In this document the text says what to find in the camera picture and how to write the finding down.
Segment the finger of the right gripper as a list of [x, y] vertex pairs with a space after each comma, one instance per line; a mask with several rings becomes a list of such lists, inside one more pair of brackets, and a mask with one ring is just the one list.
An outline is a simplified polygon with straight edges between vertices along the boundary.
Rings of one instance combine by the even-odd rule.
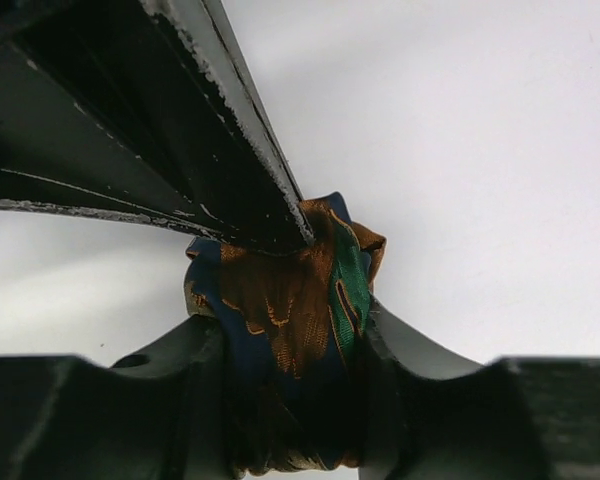
[[300, 190], [218, 1], [0, 1], [0, 210], [272, 255]]

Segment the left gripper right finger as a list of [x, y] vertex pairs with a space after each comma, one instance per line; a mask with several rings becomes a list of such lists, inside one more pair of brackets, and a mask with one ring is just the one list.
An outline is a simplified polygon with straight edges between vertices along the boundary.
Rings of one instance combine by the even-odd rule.
[[363, 479], [600, 479], [600, 358], [480, 365], [371, 306]]

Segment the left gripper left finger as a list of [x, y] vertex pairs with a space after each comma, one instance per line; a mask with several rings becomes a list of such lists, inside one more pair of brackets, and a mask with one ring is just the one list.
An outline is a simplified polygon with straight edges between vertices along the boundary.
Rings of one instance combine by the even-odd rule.
[[109, 368], [0, 357], [0, 479], [227, 479], [222, 374], [201, 316]]

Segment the orange green patterned tie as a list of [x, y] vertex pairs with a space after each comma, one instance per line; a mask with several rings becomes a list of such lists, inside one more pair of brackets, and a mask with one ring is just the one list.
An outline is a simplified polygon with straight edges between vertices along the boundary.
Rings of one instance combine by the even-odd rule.
[[300, 205], [314, 243], [269, 256], [198, 238], [187, 249], [192, 315], [226, 341], [226, 447], [236, 477], [356, 467], [366, 434], [364, 337], [385, 238], [338, 193]]

